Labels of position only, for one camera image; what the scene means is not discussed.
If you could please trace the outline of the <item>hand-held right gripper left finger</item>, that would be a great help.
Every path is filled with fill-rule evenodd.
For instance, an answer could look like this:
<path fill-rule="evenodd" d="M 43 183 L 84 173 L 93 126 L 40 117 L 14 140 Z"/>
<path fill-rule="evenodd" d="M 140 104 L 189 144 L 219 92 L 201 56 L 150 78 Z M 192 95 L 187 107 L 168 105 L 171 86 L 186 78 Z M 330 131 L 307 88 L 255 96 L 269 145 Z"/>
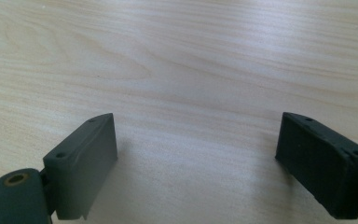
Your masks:
<path fill-rule="evenodd" d="M 85 121 L 44 158 L 50 202 L 58 219 L 85 218 L 117 161 L 114 115 Z"/>

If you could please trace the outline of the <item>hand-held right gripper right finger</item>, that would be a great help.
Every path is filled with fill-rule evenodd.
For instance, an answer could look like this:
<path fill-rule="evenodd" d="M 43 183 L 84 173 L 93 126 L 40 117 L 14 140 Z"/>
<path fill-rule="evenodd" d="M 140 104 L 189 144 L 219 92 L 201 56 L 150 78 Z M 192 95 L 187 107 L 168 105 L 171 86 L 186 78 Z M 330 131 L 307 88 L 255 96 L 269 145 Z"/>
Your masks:
<path fill-rule="evenodd" d="M 336 219 L 358 218 L 358 144 L 284 112 L 275 159 Z"/>

